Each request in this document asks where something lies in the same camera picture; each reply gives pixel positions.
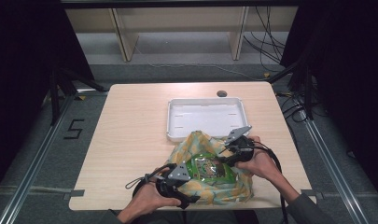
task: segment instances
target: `person's left hand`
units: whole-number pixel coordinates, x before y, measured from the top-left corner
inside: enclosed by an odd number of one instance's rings
[[[161,196],[155,183],[149,182],[136,192],[130,203],[119,213],[118,219],[123,223],[130,223],[135,218],[152,213],[158,208],[179,205],[180,200]]]

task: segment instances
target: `black curtain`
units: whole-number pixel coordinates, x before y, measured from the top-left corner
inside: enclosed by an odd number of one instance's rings
[[[58,67],[93,79],[59,0],[0,0],[0,182],[31,130],[49,90],[49,76]]]
[[[340,3],[338,19],[325,30],[330,40],[310,67],[330,117],[378,190],[378,1]],[[299,8],[282,65],[299,59],[320,9]]]

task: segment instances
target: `black cable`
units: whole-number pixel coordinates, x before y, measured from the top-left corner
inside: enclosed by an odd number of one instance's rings
[[[282,105],[281,105],[281,110],[284,108],[285,104],[286,104],[289,100],[291,100],[291,99],[292,99],[292,98],[289,97],[289,98],[287,98],[287,100],[285,100],[285,101],[282,103]]]
[[[110,209],[110,208],[109,208],[109,211],[110,211],[111,213],[113,213],[113,215],[115,215],[115,216],[118,215],[118,213],[117,213],[116,211],[114,211],[113,209]]]
[[[270,10],[269,7],[267,7],[267,26],[264,25],[264,21],[262,20],[262,17],[260,16],[259,11],[258,11],[257,8],[256,8],[256,11],[258,12],[258,15],[259,15],[259,18],[260,18],[260,20],[261,20],[261,23],[263,24],[263,27],[264,27],[264,29],[265,29],[264,37],[263,37],[263,40],[262,40],[262,42],[261,42],[261,49],[263,49],[264,42],[265,42],[265,37],[267,36],[267,34],[269,35],[269,37],[271,38],[271,41],[273,42],[273,36],[271,35],[271,29],[270,29],[270,31],[269,31],[269,27],[270,27],[270,12],[271,12],[271,10]],[[276,58],[277,58],[277,60],[278,60],[278,63],[280,63],[281,60],[279,59],[278,53],[276,53],[276,52],[279,51],[279,50],[275,50],[275,43],[274,43],[274,42],[273,42],[273,51],[275,52]],[[265,65],[264,65],[263,62],[262,62],[261,53],[260,53],[260,63],[261,63],[261,65],[262,65],[264,68],[266,68]]]
[[[292,117],[295,113],[302,111],[303,109],[304,109],[304,107],[300,107],[300,108],[295,109],[291,114],[289,114],[287,117],[285,117],[285,119]]]
[[[279,51],[279,49],[275,47],[276,44],[275,44],[275,42],[273,41],[273,36],[272,36],[272,33],[271,33],[270,16],[271,16],[271,8],[270,8],[270,7],[267,7],[267,29],[268,29],[268,31],[269,31],[268,34],[269,34],[269,36],[270,36],[270,38],[271,38],[271,42],[273,42],[273,52],[275,52],[276,57],[277,57],[278,60],[280,61],[280,58],[279,58],[279,56],[278,56],[278,53],[281,55],[281,57],[282,57],[282,54],[281,54],[281,52]]]
[[[299,94],[299,95],[295,95],[295,97],[301,97],[301,96],[303,96],[303,93],[301,93],[301,94]],[[327,118],[327,117],[329,116],[328,114],[322,115],[322,114],[319,114],[319,113],[317,113],[317,112],[315,111],[315,106],[317,106],[317,105],[322,105],[322,103],[320,103],[320,102],[311,102],[311,112],[312,112],[313,114],[318,115],[319,117]],[[294,115],[292,115],[292,119],[293,119],[294,121],[296,121],[296,122],[303,122],[303,121],[305,121],[305,120],[308,119],[308,117],[306,116],[304,119],[296,120],[296,119],[294,119],[293,116],[294,116]]]
[[[253,35],[253,32],[250,32],[250,34],[252,34],[253,38],[255,40],[257,40],[258,42],[263,42],[262,40],[258,39],[257,37],[255,37],[255,35]],[[268,42],[263,42],[264,44],[266,45],[270,45],[272,46],[273,44],[272,43],[268,43]],[[280,49],[284,49],[285,47],[282,47],[282,46],[278,46],[278,45],[275,45],[277,48],[280,48]]]
[[[286,109],[285,111],[283,111],[282,113],[286,114],[289,110],[291,110],[291,109],[293,109],[295,107],[299,107],[299,106],[300,106],[300,108],[302,108],[302,105],[293,105],[293,106],[289,107],[288,109]]]
[[[265,51],[264,49],[261,49],[259,47],[257,47],[256,45],[254,45],[252,42],[250,42],[246,36],[244,36],[244,40],[246,40],[246,42],[255,50],[259,51],[260,53],[263,53],[265,56],[267,56],[268,58],[270,58],[271,60],[273,60],[274,62],[276,63],[280,63],[278,61],[278,58],[276,58],[275,56],[273,56],[271,53]]]
[[[269,70],[270,72],[280,72],[280,71],[274,71],[274,70],[272,70],[272,69],[269,69],[269,68],[267,68],[265,65],[264,65],[264,63],[262,62],[262,52],[264,51],[263,50],[263,45],[264,45],[264,41],[265,41],[265,36],[266,36],[266,34],[264,34],[264,37],[263,37],[263,41],[261,42],[261,52],[260,52],[260,63],[261,63],[261,66],[263,67],[263,68],[265,68],[266,70]],[[278,58],[278,57],[276,57],[277,58],[277,63],[280,63],[281,61],[280,61],[280,59]]]
[[[135,186],[137,183],[139,183],[140,181],[142,180],[145,180],[146,183],[150,182],[150,178],[153,177],[154,175],[156,175],[157,173],[159,173],[160,171],[162,171],[163,169],[167,168],[167,167],[170,167],[171,164],[166,164],[166,165],[163,165],[162,167],[158,168],[157,170],[155,170],[153,173],[151,174],[145,174],[145,176],[142,176],[142,177],[139,177],[139,178],[136,178],[135,180],[131,181],[130,183],[126,184],[125,185],[125,188],[126,189],[130,189],[132,188],[133,186]]]
[[[261,20],[261,23],[262,23],[264,29],[265,29],[265,31],[267,32],[267,34],[269,35],[269,37],[270,37],[271,39],[273,39],[275,42],[277,42],[278,44],[284,46],[285,44],[283,44],[283,43],[279,42],[277,39],[275,39],[275,38],[273,37],[273,35],[271,34],[271,31],[268,31],[268,28],[266,27],[266,25],[264,24],[264,21],[263,21],[262,17],[260,16],[260,13],[259,13],[258,8],[255,7],[255,9],[256,9],[256,11],[257,11],[257,13],[258,13],[258,15],[259,15],[259,18],[260,18],[260,20]]]
[[[307,113],[305,113],[305,118],[303,118],[303,119],[295,119],[294,115],[297,112],[299,112],[299,111],[294,111],[293,114],[291,115],[291,119],[293,119],[293,121],[295,121],[296,123],[300,123],[300,122],[306,121],[308,119]]]

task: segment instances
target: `crumpled plastic bag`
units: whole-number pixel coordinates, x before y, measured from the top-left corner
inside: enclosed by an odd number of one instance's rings
[[[192,132],[182,143],[174,148],[166,163],[181,163],[189,161],[197,154],[212,153],[218,157],[229,157],[231,152],[225,150],[223,139],[216,139],[202,131]],[[254,196],[252,190],[252,177],[248,171],[231,168],[237,179],[234,184],[211,186],[198,179],[191,179],[179,188],[179,191],[191,196],[201,196],[196,204],[201,205],[229,205],[236,202],[246,202]]]

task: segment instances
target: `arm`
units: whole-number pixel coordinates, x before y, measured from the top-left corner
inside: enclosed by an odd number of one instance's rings
[[[255,142],[260,142],[257,136],[251,138]],[[306,195],[300,195],[290,185],[287,179],[279,172],[267,152],[255,149],[252,160],[247,162],[238,161],[235,163],[235,167],[246,169],[252,175],[257,175],[270,181],[285,198],[289,204],[288,212],[298,223],[334,223]]]
[[[137,191],[130,203],[117,215],[117,220],[121,223],[131,223],[137,217],[152,213],[157,208],[179,205],[178,199],[162,197],[156,185],[150,182]],[[99,223],[110,223],[109,220],[113,219],[111,217],[112,213],[107,211]]]

